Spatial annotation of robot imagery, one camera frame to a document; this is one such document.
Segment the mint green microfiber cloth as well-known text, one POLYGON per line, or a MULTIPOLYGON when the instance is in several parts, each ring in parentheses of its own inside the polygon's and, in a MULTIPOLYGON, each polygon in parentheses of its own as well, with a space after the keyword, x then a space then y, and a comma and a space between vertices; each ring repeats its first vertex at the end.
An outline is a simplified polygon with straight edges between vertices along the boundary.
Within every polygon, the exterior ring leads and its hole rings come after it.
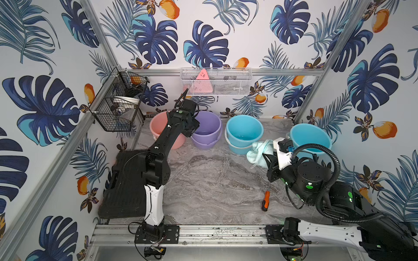
POLYGON ((250 168, 254 169, 256 166, 267 168, 267 163, 263 154, 273 155, 273 152, 274 147, 272 140, 254 142, 250 151, 246 154, 247 161, 252 164, 250 168))

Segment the purple plastic bucket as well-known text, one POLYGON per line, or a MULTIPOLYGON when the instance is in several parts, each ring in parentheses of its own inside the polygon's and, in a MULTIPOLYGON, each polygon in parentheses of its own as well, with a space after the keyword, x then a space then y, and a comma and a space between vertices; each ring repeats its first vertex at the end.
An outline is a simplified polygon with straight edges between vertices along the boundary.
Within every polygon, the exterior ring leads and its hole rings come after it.
POLYGON ((209 150, 221 138, 222 122, 218 115, 213 112, 201 111, 196 116, 200 125, 193 133, 191 139, 194 145, 201 150, 209 150))

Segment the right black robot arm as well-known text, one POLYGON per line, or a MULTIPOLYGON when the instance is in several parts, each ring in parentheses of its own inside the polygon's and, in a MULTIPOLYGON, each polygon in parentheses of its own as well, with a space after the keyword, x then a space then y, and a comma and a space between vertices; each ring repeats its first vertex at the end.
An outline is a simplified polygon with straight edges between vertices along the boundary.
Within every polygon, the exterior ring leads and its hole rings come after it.
POLYGON ((279 241, 301 244, 310 241, 340 243, 364 251, 375 261, 415 261, 418 247, 415 228, 379 211, 351 185, 338 181, 341 164, 329 149, 334 168, 317 162, 317 156, 298 158, 299 149, 285 153, 264 154, 270 182, 281 180, 286 191, 293 192, 305 206, 314 206, 335 225, 315 225, 288 217, 279 241))

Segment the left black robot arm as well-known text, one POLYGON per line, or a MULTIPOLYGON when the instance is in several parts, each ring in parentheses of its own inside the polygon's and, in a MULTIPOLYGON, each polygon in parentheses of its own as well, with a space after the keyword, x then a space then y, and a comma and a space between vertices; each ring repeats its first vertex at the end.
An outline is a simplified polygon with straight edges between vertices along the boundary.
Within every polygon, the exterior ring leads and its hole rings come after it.
POLYGON ((163 191, 171 174, 169 152, 181 134, 190 137, 197 130, 198 111, 196 102, 189 99, 178 101, 174 109, 165 113, 167 122, 156 141, 138 155, 138 170, 146 195, 145 217, 137 232, 143 238, 141 242, 159 243, 164 238, 163 191))

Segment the teal bucket with white handle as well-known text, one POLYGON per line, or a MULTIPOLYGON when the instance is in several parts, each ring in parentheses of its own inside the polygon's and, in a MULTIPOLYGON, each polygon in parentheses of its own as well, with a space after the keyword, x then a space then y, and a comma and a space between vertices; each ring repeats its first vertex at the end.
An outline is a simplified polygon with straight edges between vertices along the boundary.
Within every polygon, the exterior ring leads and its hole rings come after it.
POLYGON ((230 118, 225 126, 224 136, 229 149, 238 155, 247 154, 252 144, 261 139, 264 133, 262 123, 248 115, 230 118))

